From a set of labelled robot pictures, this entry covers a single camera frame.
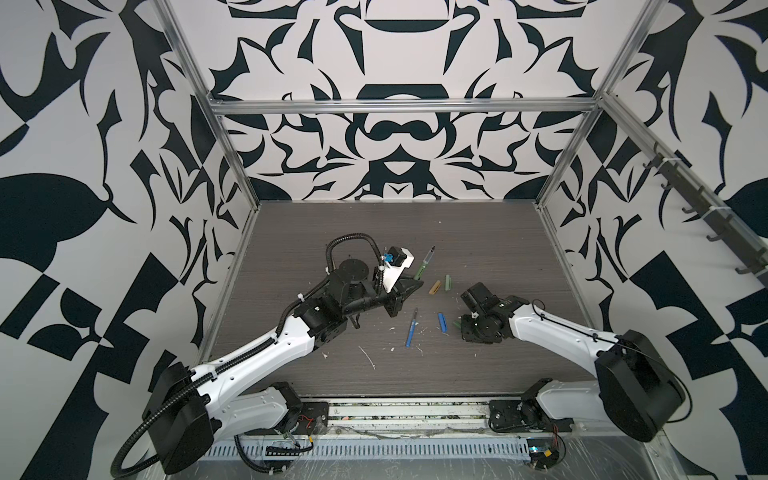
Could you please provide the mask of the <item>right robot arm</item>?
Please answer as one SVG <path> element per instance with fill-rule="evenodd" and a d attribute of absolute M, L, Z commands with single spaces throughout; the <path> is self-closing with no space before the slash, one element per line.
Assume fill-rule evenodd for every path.
<path fill-rule="evenodd" d="M 680 407 L 691 409 L 689 389 L 660 358 L 651 341 L 629 330 L 600 331 L 552 315 L 526 299 L 500 298 L 482 283 L 461 295 L 463 340 L 535 344 L 581 367 L 589 381 L 542 378 L 514 401 L 494 401 L 489 426 L 497 433 L 555 431 L 568 420 L 610 422 L 628 437 L 649 442 Z"/>

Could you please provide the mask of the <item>blue pen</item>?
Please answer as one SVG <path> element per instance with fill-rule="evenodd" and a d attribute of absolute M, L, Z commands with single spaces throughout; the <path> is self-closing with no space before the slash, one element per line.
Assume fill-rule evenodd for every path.
<path fill-rule="evenodd" d="M 408 335 L 405 342 L 406 348 L 411 348 L 416 327 L 418 325 L 419 309 L 415 308 L 411 317 Z"/>

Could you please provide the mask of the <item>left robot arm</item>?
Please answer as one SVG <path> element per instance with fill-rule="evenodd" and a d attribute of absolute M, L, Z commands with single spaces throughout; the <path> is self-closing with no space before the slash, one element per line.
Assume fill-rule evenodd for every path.
<path fill-rule="evenodd" d="M 383 308 L 396 317 L 424 284 L 407 272 L 414 262 L 408 249 L 382 251 L 365 233 L 331 240 L 325 262 L 323 279 L 297 295 L 275 328 L 216 360 L 194 367 L 175 363 L 161 373 L 141 424 L 112 461 L 113 478 L 154 464 L 167 474 L 178 473 L 216 441 L 251 430 L 289 433 L 303 408 L 290 385 L 277 382 L 252 400 L 242 393 L 326 345 L 348 325 L 358 325 L 363 312 Z"/>

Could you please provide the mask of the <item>blue pen cap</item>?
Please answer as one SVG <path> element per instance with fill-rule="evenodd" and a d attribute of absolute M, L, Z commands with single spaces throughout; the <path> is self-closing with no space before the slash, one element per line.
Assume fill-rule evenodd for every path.
<path fill-rule="evenodd" d="M 441 332 L 442 333 L 448 333 L 448 326 L 447 326 L 447 322 L 446 322 L 446 318 L 445 318 L 444 314 L 439 312 L 437 314 L 437 316 L 438 316 L 438 321 L 439 321 Z"/>

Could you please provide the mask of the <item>dark green pen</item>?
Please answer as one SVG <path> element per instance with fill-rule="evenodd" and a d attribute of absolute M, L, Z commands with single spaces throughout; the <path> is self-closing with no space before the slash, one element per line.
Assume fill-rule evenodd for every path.
<path fill-rule="evenodd" d="M 419 268 L 418 268 L 418 270 L 417 270 L 417 272 L 416 272 L 416 274 L 414 276 L 415 280 L 420 280 L 423 277 L 423 274 L 424 274 L 425 270 L 427 269 L 428 265 L 430 264 L 430 262 L 431 262 L 431 260 L 432 260 L 432 258 L 434 256 L 435 250 L 436 250 L 435 246 L 432 246 L 428 250 L 426 256 L 422 260 L 422 262 L 421 262 L 421 264 L 420 264 L 420 266 L 419 266 Z"/>

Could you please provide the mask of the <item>metal hook rail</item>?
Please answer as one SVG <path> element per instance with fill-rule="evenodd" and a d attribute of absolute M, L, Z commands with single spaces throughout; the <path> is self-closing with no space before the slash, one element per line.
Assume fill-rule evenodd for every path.
<path fill-rule="evenodd" d="M 738 275 L 754 277 L 767 288 L 767 243 L 678 156 L 655 141 L 653 157 L 643 167 L 655 169 L 665 180 L 664 191 L 675 191 L 686 202 L 682 212 L 703 221 L 710 243 L 722 243 L 741 262 Z"/>

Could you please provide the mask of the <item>tan pen cap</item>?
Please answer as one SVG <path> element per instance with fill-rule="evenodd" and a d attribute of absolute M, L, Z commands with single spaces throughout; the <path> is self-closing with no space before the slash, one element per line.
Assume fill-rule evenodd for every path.
<path fill-rule="evenodd" d="M 442 282 L 440 280 L 435 281 L 429 290 L 429 294 L 435 295 L 440 290 L 441 285 L 442 285 Z"/>

